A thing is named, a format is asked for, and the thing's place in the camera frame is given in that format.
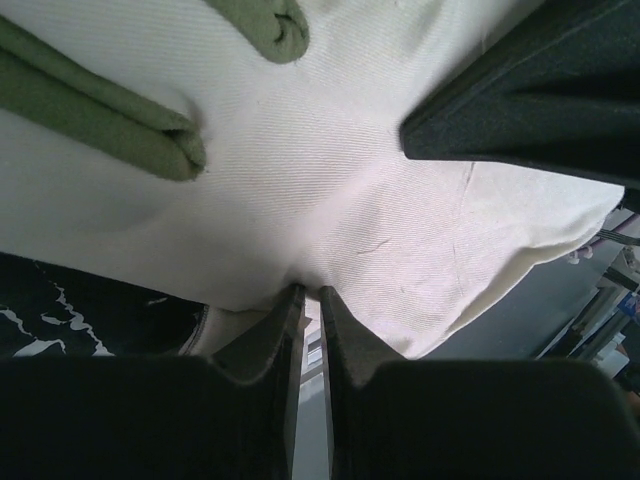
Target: cream fabric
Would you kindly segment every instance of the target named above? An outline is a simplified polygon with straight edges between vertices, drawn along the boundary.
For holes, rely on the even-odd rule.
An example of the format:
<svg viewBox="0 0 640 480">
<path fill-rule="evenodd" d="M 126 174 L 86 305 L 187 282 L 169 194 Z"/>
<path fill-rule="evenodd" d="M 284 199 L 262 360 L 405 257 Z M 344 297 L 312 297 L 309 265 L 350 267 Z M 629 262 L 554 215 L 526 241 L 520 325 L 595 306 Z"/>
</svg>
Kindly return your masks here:
<svg viewBox="0 0 640 480">
<path fill-rule="evenodd" d="M 292 281 L 331 284 L 417 357 L 588 240 L 620 199 L 399 148 L 419 100 L 539 2 L 299 3 L 311 43 L 278 66 L 199 0 L 3 0 L 65 55 L 196 121 L 209 164 L 175 184 L 0 112 L 0 250 L 236 311 Z M 219 309 L 214 322 L 244 318 Z"/>
</svg>

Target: black fabric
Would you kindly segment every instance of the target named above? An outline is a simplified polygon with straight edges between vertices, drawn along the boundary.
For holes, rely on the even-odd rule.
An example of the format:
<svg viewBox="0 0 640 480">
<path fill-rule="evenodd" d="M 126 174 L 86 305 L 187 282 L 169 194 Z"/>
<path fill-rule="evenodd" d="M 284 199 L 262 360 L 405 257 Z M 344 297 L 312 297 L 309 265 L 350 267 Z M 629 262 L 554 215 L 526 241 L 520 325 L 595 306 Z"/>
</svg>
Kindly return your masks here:
<svg viewBox="0 0 640 480">
<path fill-rule="evenodd" d="M 635 322 L 629 322 L 622 334 L 625 339 L 622 341 L 622 346 L 627 352 L 629 360 L 633 363 L 640 364 L 640 326 Z"/>
<path fill-rule="evenodd" d="M 626 392 L 640 392 L 640 365 L 627 364 L 613 379 Z"/>
<path fill-rule="evenodd" d="M 211 478 L 221 385 L 208 368 L 188 357 L 0 363 L 2 477 Z"/>
<path fill-rule="evenodd" d="M 622 207 L 634 213 L 640 213 L 640 190 L 627 188 L 622 198 Z"/>
<path fill-rule="evenodd" d="M 177 351 L 206 312 L 200 303 L 0 253 L 0 358 Z"/>
<path fill-rule="evenodd" d="M 405 120 L 406 156 L 640 187 L 640 1 L 549 1 Z"/>
<path fill-rule="evenodd" d="M 332 288 L 322 319 L 333 480 L 638 472 L 631 413 L 587 363 L 397 360 Z"/>
<path fill-rule="evenodd" d="M 0 361 L 0 478 L 290 479 L 304 298 L 212 358 Z"/>
</svg>

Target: black patterned fabric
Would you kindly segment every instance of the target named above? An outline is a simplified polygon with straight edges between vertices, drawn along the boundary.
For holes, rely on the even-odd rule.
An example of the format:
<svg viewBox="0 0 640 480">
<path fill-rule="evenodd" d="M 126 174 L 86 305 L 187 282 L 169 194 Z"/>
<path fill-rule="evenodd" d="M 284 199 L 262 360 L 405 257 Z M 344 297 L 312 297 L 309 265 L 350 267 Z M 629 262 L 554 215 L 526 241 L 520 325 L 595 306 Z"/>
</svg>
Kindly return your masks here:
<svg viewBox="0 0 640 480">
<path fill-rule="evenodd" d="M 0 253 L 0 358 L 177 352 L 207 307 Z"/>
</svg>

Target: folded green fabric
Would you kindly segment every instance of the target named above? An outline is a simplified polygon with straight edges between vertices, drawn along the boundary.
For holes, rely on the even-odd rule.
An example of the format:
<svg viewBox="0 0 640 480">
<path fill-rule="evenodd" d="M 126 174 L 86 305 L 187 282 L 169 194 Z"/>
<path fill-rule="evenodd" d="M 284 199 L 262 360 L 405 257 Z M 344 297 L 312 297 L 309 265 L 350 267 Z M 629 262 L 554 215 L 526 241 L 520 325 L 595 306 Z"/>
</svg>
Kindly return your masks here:
<svg viewBox="0 0 640 480">
<path fill-rule="evenodd" d="M 309 46 L 309 27 L 295 0 L 205 0 L 267 60 L 297 60 Z"/>
<path fill-rule="evenodd" d="M 0 107 L 170 180 L 206 162 L 196 126 L 0 16 Z"/>
</svg>

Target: green towel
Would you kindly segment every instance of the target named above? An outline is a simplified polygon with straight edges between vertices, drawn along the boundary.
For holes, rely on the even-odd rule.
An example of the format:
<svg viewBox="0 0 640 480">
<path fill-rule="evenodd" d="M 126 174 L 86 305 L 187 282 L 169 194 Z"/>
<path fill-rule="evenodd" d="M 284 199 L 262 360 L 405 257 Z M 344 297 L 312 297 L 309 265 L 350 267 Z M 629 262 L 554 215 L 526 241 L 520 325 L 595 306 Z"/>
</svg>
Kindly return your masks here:
<svg viewBox="0 0 640 480">
<path fill-rule="evenodd" d="M 271 62 L 292 62 L 307 51 L 309 27 L 295 0 L 205 1 Z"/>
<path fill-rule="evenodd" d="M 0 107 L 170 180 L 206 155 L 182 115 L 101 78 L 0 16 Z"/>
</svg>

